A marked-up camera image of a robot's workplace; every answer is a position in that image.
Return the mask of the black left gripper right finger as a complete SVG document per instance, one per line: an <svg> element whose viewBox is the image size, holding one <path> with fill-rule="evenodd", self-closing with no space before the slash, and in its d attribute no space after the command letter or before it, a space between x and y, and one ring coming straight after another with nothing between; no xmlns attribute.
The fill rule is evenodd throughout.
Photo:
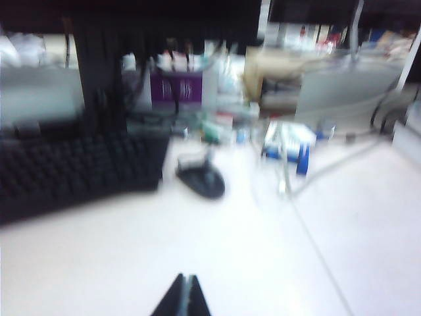
<svg viewBox="0 0 421 316"><path fill-rule="evenodd" d="M211 316L210 309L196 275L189 277L187 314L189 316Z"/></svg>

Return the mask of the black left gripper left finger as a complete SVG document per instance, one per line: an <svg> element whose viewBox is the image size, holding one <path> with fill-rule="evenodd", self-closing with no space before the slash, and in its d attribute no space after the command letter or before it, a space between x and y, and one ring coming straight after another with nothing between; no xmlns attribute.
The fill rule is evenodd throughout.
<svg viewBox="0 0 421 316"><path fill-rule="evenodd" d="M186 277L179 273L151 315L186 315L186 285Z"/></svg>

